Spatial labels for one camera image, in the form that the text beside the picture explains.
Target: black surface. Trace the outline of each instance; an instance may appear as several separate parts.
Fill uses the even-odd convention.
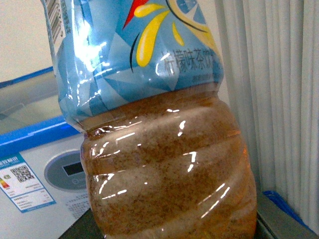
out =
[[[76,221],[59,239],[103,239],[96,225],[91,209]],[[258,221],[254,239],[275,239],[266,227]]]
[[[254,239],[319,239],[258,193],[258,219]],[[89,209],[59,239],[103,239]]]

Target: yellow graphic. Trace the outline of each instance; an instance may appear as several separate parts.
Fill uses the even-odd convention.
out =
[[[184,46],[185,45],[184,40],[176,28],[175,22],[172,23],[171,27],[173,30],[173,35],[174,35],[175,40],[178,42],[179,45]]]
[[[145,67],[151,61],[158,31],[160,29],[162,22],[170,12],[181,22],[183,22],[183,24],[202,43],[204,43],[206,46],[211,48],[217,55],[219,55],[213,36],[211,35],[209,28],[205,24],[198,23],[187,17],[179,9],[176,0],[168,0],[166,1],[166,3],[167,6],[155,3],[148,3],[137,7],[134,11],[134,16],[145,17],[154,11],[168,8],[168,10],[155,16],[142,32],[136,53],[136,59],[139,66]],[[172,33],[176,42],[179,45],[184,46],[184,40],[178,32],[175,22],[172,23]]]
[[[144,29],[136,54],[136,59],[139,66],[145,67],[149,64],[153,55],[155,40],[160,29],[160,25],[168,14],[169,10],[160,13],[154,17]]]
[[[138,8],[135,9],[134,11],[134,16],[136,17],[145,17],[149,15],[150,13],[160,10],[162,8],[165,8],[165,6],[156,4],[156,3],[151,3],[151,4],[145,4],[142,6],[139,6]]]

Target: sticker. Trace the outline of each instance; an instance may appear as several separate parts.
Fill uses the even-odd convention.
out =
[[[0,159],[0,188],[22,213],[56,204],[20,154]]]
[[[84,193],[69,197],[66,199],[65,205],[74,218],[79,219],[87,210],[90,209],[88,194]]]

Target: red graphic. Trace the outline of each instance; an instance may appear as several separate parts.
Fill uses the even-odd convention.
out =
[[[129,24],[129,22],[132,20],[132,18],[134,17],[134,11],[136,8],[138,8],[139,6],[141,5],[144,5],[148,2],[149,0],[134,0],[133,3],[132,3],[132,6],[131,6],[131,9],[130,9],[130,12],[129,12],[129,15],[128,17],[126,18],[126,21],[125,21],[125,24],[123,26],[123,29],[124,27],[127,26],[127,24]]]
[[[10,187],[9,184],[7,184],[2,178],[0,178],[0,184],[1,184],[1,186],[3,186],[3,188]]]

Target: digital display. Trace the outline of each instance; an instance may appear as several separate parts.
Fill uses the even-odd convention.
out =
[[[81,162],[70,164],[70,165],[64,166],[63,168],[68,176],[84,171],[82,168]]]

